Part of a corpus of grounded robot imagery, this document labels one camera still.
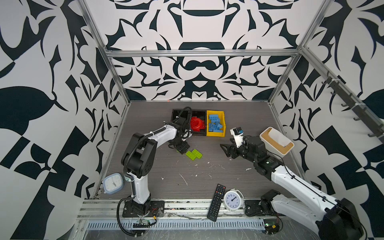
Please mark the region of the red arch lego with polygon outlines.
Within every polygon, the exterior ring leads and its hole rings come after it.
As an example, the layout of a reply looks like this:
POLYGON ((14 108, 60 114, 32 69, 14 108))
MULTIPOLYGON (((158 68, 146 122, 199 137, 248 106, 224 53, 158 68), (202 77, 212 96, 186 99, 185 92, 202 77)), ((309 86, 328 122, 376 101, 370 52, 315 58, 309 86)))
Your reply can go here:
POLYGON ((205 122, 198 117, 191 118, 190 126, 193 132, 200 132, 206 128, 205 122))

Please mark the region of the blue lego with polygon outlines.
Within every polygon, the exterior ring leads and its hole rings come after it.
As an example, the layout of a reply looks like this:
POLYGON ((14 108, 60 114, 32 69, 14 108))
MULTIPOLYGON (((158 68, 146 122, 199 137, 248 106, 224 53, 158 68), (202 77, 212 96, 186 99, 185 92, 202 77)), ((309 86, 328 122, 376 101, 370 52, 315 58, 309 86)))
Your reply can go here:
POLYGON ((221 119, 219 115, 213 114, 209 115, 209 132, 213 133, 223 133, 223 125, 221 124, 221 119))

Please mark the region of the green square lego plate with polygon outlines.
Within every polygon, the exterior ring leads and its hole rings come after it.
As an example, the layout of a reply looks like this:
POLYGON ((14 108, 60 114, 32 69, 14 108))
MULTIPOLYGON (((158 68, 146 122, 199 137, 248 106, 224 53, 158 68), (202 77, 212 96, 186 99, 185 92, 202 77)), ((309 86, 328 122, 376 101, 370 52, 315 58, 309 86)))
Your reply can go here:
POLYGON ((194 161, 196 159, 201 159, 203 157, 203 154, 200 153, 198 150, 194 149, 192 151, 187 151, 186 156, 191 160, 194 161))

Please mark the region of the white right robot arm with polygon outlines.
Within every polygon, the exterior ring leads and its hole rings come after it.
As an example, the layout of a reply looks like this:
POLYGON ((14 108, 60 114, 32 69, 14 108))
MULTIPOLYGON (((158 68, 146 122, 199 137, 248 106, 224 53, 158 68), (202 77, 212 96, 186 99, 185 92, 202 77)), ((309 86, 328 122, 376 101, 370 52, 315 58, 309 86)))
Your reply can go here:
POLYGON ((259 137, 248 137, 236 145, 237 137, 230 144, 220 147, 228 158, 243 159, 253 163, 255 170, 268 180, 293 194, 299 203, 290 201, 278 191, 270 190, 261 199, 270 209, 312 230, 322 240, 367 239, 368 232, 361 223, 355 205, 343 198, 338 200, 306 182, 291 171, 283 159, 266 149, 259 137))

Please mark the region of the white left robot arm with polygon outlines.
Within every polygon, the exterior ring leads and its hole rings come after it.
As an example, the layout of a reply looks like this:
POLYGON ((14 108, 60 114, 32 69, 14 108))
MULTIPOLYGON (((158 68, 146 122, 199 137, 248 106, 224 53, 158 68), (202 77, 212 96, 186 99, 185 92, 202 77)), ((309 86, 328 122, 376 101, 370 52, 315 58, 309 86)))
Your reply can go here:
POLYGON ((190 107, 185 107, 174 120, 164 122, 161 128, 132 136, 121 160, 124 178, 132 187, 131 199, 125 201, 129 213, 144 216, 150 212, 148 174, 154 165, 157 148, 168 144, 182 155, 187 153, 190 148, 187 139, 192 136, 192 113, 190 107))

